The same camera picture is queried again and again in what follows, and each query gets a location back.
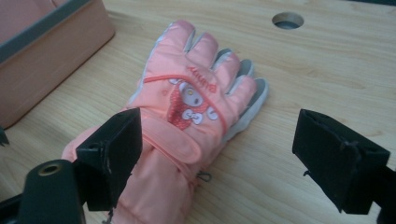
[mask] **wooden table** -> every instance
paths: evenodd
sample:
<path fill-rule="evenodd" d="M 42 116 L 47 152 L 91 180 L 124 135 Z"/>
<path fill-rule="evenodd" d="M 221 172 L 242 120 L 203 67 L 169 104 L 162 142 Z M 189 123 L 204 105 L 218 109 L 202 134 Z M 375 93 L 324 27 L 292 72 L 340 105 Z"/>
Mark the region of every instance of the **wooden table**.
<path fill-rule="evenodd" d="M 58 159 L 83 130 L 102 124 L 136 89 L 167 24 L 185 19 L 256 65 L 270 83 L 266 104 L 224 148 L 197 188 L 187 223 L 375 223 L 339 214 L 291 153 L 301 108 L 327 114 L 392 154 L 396 167 L 396 8 L 328 0 L 105 0 L 117 33 L 69 79 L 7 130 L 0 148 L 0 200 L 22 192 L 38 164 Z M 272 18 L 291 11 L 295 30 Z M 88 213 L 99 223 L 102 213 Z"/>

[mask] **pink glove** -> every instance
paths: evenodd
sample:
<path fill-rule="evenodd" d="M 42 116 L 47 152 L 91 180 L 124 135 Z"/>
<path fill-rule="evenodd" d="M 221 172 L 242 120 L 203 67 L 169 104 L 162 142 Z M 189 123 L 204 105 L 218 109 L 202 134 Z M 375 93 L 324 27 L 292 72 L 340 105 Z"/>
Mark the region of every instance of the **pink glove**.
<path fill-rule="evenodd" d="M 114 211 L 114 223 L 183 223 L 197 174 L 260 110 L 268 86 L 249 60 L 194 27 L 172 23 L 151 52 L 137 92 L 124 109 L 141 108 L 143 150 Z M 71 142 L 63 158 L 96 128 Z"/>

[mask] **pink box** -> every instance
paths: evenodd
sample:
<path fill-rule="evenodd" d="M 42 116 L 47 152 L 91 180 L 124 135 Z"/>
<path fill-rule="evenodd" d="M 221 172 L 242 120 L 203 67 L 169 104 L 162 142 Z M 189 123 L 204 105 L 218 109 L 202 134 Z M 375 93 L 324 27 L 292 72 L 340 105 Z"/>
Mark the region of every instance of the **pink box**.
<path fill-rule="evenodd" d="M 114 33 L 101 0 L 0 0 L 0 126 L 18 121 Z"/>

